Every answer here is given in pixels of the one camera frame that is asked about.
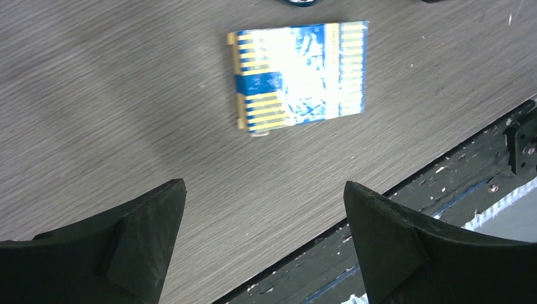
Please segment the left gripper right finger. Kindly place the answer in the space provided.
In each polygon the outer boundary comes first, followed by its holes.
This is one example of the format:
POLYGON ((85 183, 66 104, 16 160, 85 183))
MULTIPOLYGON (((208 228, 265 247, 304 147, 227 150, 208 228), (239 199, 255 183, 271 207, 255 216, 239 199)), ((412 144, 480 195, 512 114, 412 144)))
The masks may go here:
POLYGON ((535 303, 536 245, 480 234, 349 181, 344 205, 370 303, 535 303))

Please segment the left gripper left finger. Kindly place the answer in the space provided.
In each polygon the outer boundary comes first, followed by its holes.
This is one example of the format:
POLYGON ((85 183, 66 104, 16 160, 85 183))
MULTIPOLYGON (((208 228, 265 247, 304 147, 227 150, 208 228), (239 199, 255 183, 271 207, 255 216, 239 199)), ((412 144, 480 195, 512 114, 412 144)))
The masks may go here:
POLYGON ((2 303, 158 303, 186 202, 182 179, 76 223, 1 243, 2 303))

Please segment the blue playing card deck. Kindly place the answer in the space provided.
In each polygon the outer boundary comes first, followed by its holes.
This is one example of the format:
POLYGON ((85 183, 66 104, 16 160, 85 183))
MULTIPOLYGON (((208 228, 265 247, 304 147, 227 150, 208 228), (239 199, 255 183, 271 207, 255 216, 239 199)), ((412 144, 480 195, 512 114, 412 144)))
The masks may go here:
POLYGON ((362 113, 368 27, 357 20, 229 33, 237 127, 259 137, 362 113))

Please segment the black poker chip case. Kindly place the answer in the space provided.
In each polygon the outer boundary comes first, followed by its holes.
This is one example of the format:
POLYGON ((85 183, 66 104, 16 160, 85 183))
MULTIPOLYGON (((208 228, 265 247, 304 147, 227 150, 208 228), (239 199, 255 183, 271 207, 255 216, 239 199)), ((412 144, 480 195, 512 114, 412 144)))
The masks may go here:
POLYGON ((306 8, 314 6, 319 0, 282 0, 283 2, 295 7, 306 8))

